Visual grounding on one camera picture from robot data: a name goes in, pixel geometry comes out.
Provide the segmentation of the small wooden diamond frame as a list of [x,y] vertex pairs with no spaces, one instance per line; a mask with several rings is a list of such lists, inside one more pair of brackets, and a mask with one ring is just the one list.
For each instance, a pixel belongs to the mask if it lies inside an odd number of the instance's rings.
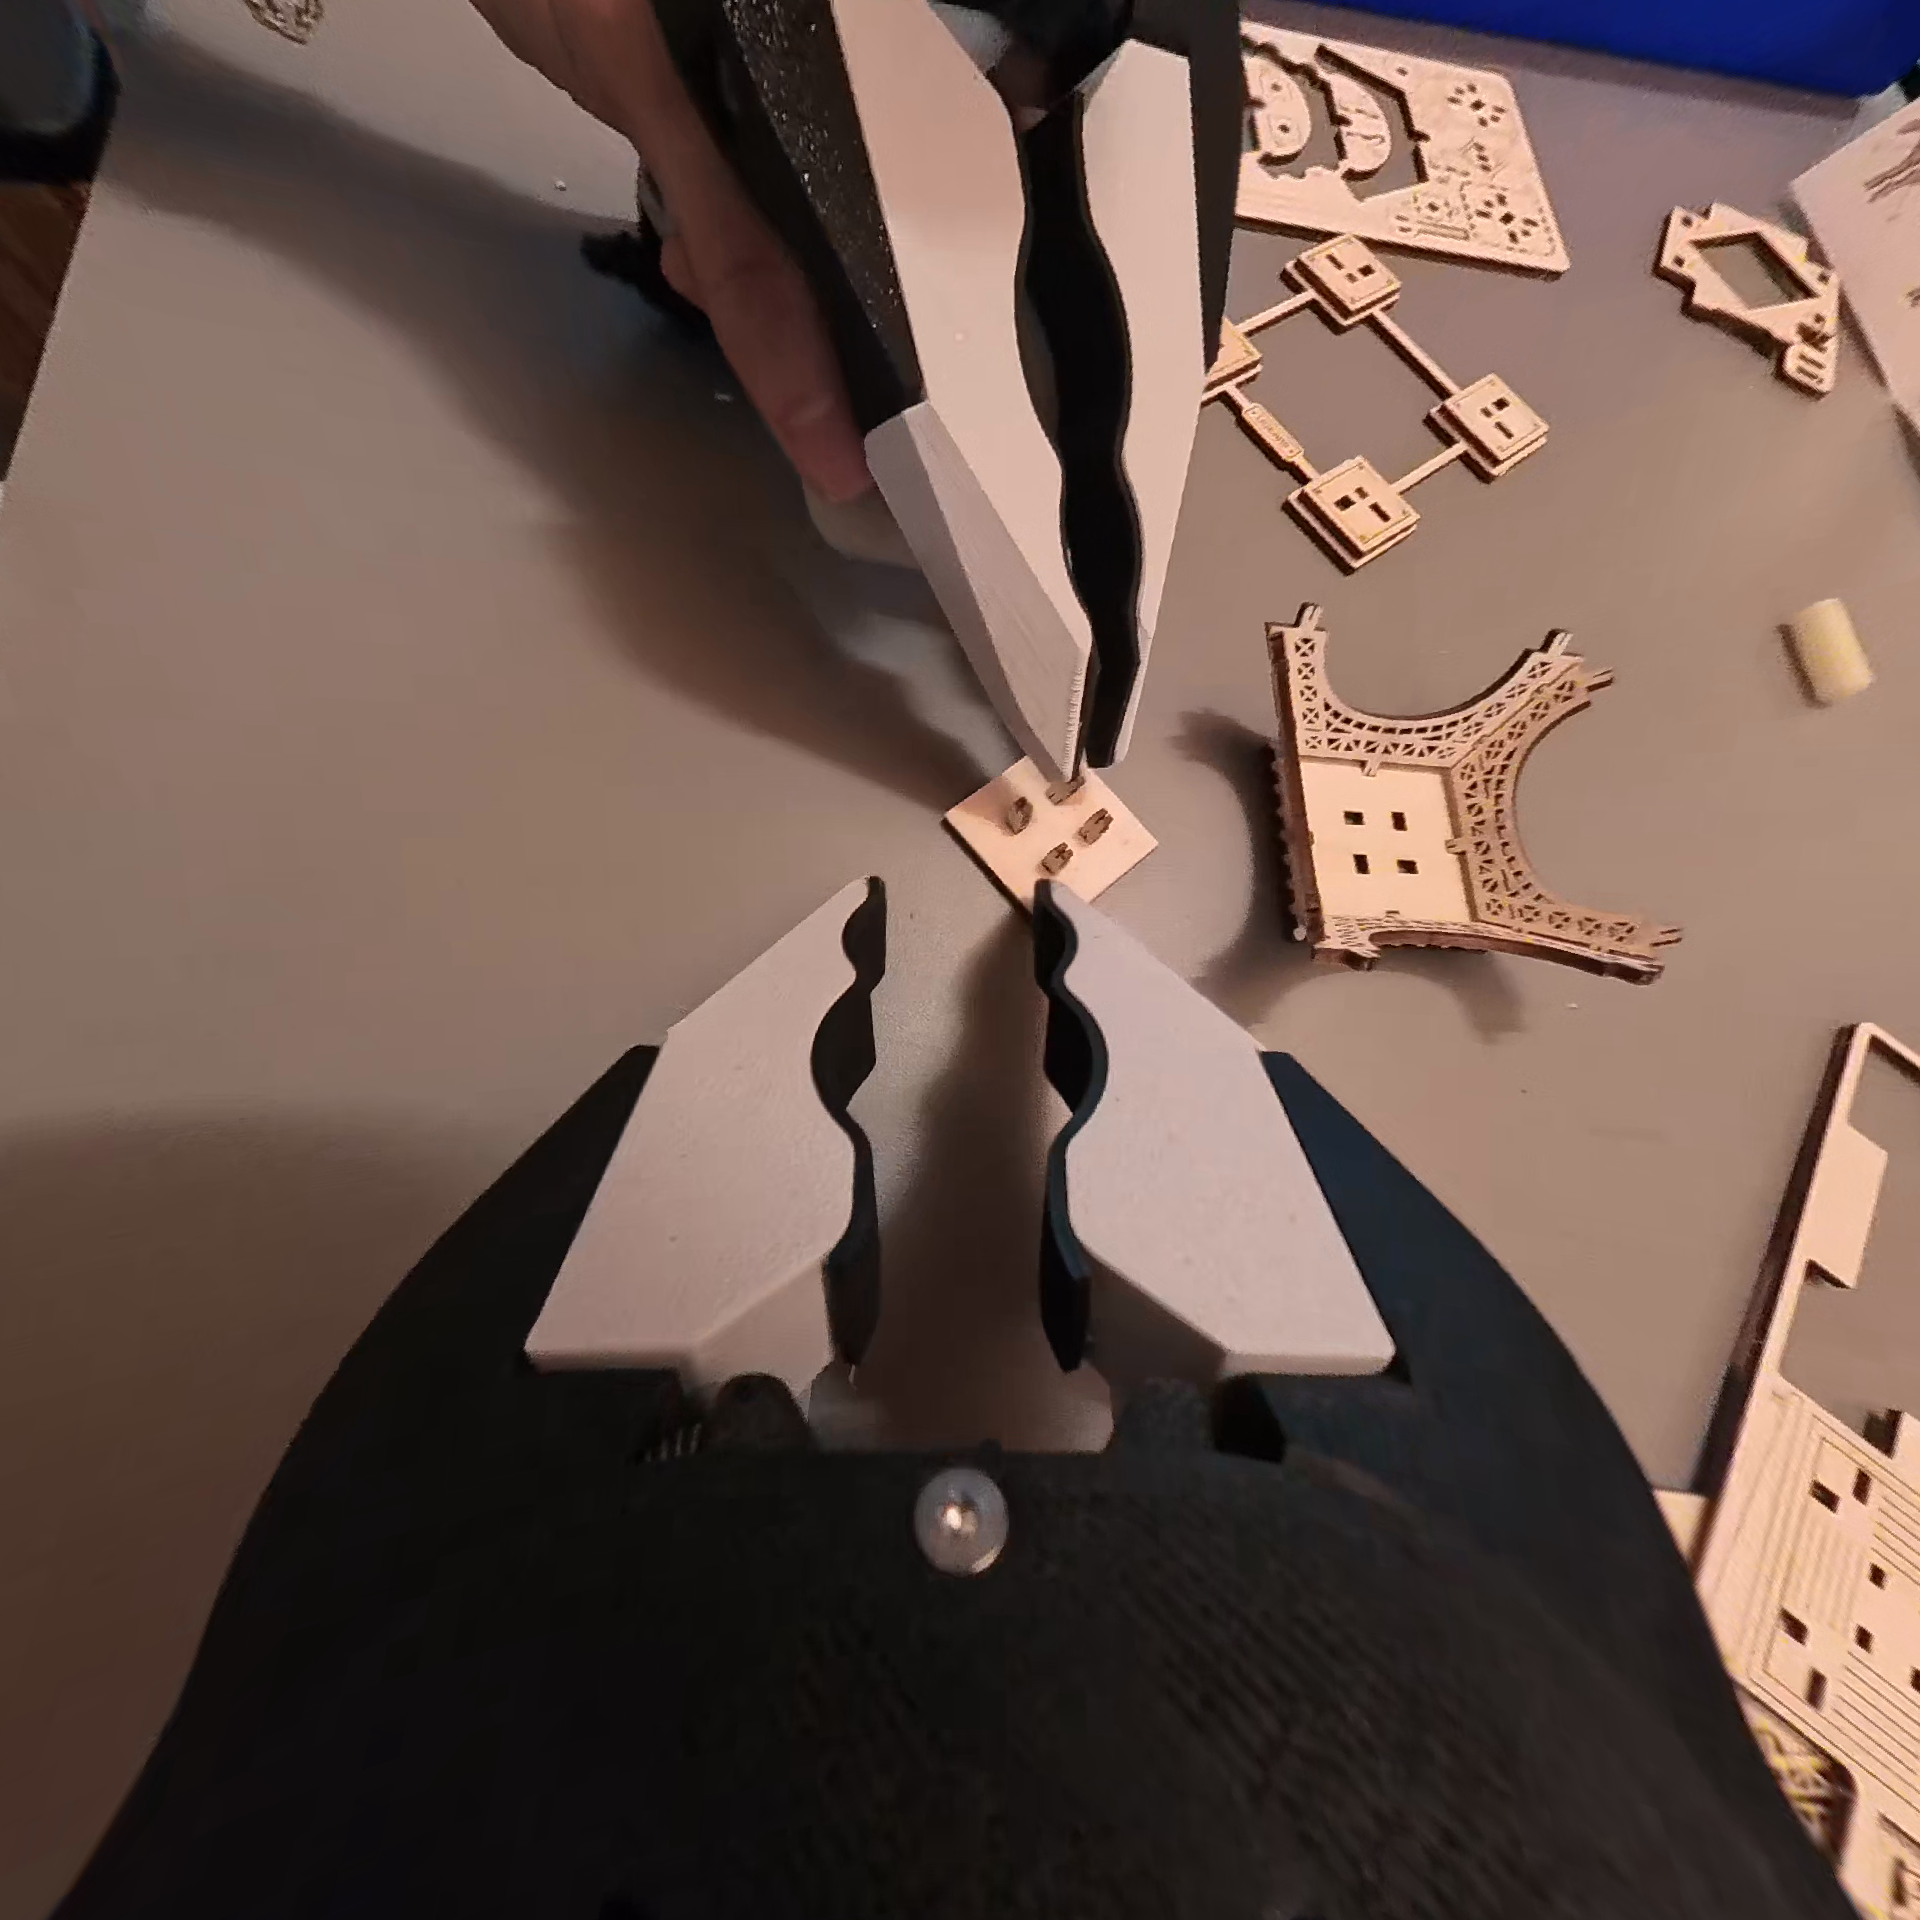
[[[1787,294],[1747,300],[1718,253],[1755,246],[1787,279]],[[1817,260],[1809,239],[1725,204],[1675,205],[1655,257],[1657,277],[1680,287],[1684,313],[1768,351],[1779,379],[1821,398],[1833,394],[1840,364],[1840,277]]]

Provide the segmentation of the small wooden plate with pegs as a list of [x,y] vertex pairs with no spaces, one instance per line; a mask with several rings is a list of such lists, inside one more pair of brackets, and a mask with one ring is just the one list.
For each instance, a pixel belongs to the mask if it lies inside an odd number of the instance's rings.
[[1099,779],[1059,779],[1022,758],[947,809],[944,827],[1022,910],[1041,879],[1095,900],[1158,842]]

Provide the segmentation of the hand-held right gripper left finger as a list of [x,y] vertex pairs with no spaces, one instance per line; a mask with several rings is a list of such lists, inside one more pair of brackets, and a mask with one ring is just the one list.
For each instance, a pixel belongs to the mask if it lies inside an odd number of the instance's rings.
[[873,1148],[883,879],[855,879],[679,1019],[525,1337],[541,1369],[687,1388],[853,1369],[880,1318]]

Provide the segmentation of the white foam cylinder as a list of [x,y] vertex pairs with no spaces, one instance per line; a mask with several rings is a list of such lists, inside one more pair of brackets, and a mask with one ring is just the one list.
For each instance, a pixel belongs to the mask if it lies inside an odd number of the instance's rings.
[[1843,598],[1817,598],[1793,612],[1781,633],[1812,707],[1833,709],[1875,686],[1877,670]]

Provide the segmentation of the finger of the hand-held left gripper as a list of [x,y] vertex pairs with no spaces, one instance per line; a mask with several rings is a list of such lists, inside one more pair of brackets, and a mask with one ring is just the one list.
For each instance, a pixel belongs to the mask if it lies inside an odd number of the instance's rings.
[[918,398],[865,436],[871,470],[999,721],[1072,777],[1092,633],[1017,339],[1017,134],[929,5],[835,3],[831,25],[918,361]]
[[1022,163],[1063,468],[1041,554],[1091,641],[1059,756],[1077,775],[1134,737],[1209,370],[1187,58],[1125,38],[1022,134]]

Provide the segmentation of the wooden lattice tower base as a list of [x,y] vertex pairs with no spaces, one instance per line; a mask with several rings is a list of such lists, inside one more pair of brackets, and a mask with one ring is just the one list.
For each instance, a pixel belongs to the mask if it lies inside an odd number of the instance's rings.
[[1468,705],[1360,711],[1327,673],[1324,611],[1263,631],[1280,739],[1276,790],[1294,940],[1368,970],[1387,947],[1543,957],[1645,986],[1680,927],[1565,900],[1520,836],[1520,777],[1541,741],[1611,674],[1549,631]]

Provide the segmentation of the person's left hand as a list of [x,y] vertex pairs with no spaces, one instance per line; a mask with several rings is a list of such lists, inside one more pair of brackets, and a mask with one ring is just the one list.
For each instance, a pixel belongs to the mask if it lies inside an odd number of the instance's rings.
[[825,315],[713,141],[648,3],[478,3],[517,59],[620,133],[663,189],[663,275],[696,303],[800,481],[873,489]]

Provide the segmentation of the wooden frame with four pads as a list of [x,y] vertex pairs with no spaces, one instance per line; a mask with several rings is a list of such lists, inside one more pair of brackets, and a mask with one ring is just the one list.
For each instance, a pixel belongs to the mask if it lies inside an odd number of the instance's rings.
[[[1205,405],[1223,405],[1238,431],[1296,482],[1286,511],[1345,571],[1358,571],[1405,541],[1419,525],[1412,489],[1463,463],[1483,485],[1508,476],[1541,452],[1547,419],[1503,378],[1455,379],[1398,323],[1401,277],[1353,233],[1307,246],[1281,269],[1286,294],[1247,321],[1223,321]],[[1311,313],[1331,331],[1379,337],[1432,398],[1427,426],[1435,452],[1398,477],[1361,454],[1317,463],[1301,438],[1255,395],[1265,351],[1262,337]]]

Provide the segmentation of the wooden sheet with arched cutouts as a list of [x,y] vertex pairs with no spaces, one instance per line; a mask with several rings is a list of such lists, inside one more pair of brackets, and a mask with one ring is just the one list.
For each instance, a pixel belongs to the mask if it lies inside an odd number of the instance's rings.
[[1245,19],[1240,225],[1534,277],[1569,253],[1507,75]]

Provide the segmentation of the wooden sheet with rectangular cutout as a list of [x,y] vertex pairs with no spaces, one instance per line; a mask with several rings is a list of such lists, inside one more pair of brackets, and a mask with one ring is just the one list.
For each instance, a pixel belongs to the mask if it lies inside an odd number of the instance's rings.
[[1809,1286],[1853,1289],[1888,1151],[1855,1119],[1870,1063],[1915,1073],[1879,1025],[1833,1044],[1735,1345],[1687,1549],[1771,1781],[1861,1916],[1918,1916],[1915,1415],[1847,1425],[1787,1379]]

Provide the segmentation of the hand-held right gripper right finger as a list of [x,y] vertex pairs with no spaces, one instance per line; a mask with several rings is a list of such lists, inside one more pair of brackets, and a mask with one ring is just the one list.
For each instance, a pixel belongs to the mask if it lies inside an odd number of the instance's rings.
[[1079,894],[1031,925],[1046,1150],[1039,1318],[1103,1380],[1373,1375],[1395,1342],[1260,1044]]

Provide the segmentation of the blue box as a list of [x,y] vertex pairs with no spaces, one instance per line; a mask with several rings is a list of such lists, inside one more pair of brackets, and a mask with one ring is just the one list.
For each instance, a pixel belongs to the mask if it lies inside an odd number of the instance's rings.
[[1353,30],[1416,52],[1598,58],[1847,101],[1915,99],[1915,3],[1243,5],[1260,25]]

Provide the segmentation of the dark object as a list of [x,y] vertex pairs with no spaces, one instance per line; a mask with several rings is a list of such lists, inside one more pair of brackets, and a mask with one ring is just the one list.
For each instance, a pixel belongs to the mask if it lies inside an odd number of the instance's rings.
[[3,3],[3,182],[83,185],[99,171],[117,75],[73,3]]

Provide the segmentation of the pale flat sheet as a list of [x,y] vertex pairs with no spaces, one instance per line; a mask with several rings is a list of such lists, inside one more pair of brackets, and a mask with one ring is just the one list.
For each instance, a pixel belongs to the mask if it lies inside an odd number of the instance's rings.
[[1790,196],[1840,277],[1895,409],[1918,431],[1918,102],[1805,169]]

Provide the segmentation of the patterned wooden sheet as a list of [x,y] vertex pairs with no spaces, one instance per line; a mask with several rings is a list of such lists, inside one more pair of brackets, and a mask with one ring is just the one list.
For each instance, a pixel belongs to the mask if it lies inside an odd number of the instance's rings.
[[1720,1518],[1657,1491],[1743,1727],[1861,1916],[1915,1916],[1912,1609],[1870,1470],[1790,1470]]

